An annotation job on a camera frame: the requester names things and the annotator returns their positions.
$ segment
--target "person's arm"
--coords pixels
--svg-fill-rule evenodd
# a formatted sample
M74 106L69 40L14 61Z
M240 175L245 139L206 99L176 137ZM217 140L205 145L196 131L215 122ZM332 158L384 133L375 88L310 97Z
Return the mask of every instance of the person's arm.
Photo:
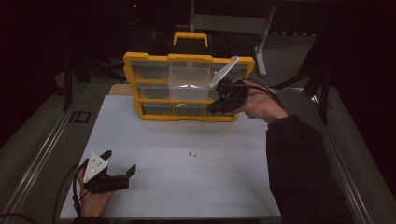
M78 173L78 183L81 191L81 217L76 217L71 224L109 224L110 221L103 217L107 209L108 203L115 191L101 194L92 194L83 188L82 178L85 169Z
M233 113L239 112L268 123L270 189L283 224L352 222L318 130L290 116L270 95L255 89L249 90L245 104Z

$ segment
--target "white bracket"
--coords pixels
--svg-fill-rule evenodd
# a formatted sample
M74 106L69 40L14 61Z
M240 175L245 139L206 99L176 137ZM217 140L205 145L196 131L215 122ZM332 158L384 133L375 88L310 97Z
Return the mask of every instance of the white bracket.
M101 171L107 167L107 161L103 160L100 156L92 153L85 169L83 183L87 183L94 177L96 177Z
M215 76L213 77L212 81L209 83L210 88L216 86L227 74L233 69L236 63L239 61L239 57L235 56L233 61L227 63L224 67L222 67L219 71L215 72Z

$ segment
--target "yellow handle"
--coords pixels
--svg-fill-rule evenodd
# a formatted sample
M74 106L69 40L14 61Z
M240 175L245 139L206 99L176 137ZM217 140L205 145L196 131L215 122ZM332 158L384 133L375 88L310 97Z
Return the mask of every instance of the yellow handle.
M175 32L174 45L178 38L184 39L204 39L207 46L207 35L205 33Z

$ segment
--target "white tabletop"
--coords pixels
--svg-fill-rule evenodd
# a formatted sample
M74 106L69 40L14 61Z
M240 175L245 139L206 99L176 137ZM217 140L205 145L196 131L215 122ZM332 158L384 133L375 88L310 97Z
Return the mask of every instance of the white tabletop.
M108 95L81 160L112 150L109 175L136 164L129 188L114 194L106 217L280 216L269 190L266 129L244 114L235 122L141 120L133 96ZM60 218L74 217L69 190Z

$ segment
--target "black sleeve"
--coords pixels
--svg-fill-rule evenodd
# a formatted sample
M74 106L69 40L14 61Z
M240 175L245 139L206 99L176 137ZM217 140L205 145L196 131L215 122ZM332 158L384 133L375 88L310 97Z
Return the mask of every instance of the black sleeve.
M110 224L105 217L76 217L70 224Z
M296 116L268 124L267 160L283 224L353 223L318 130Z

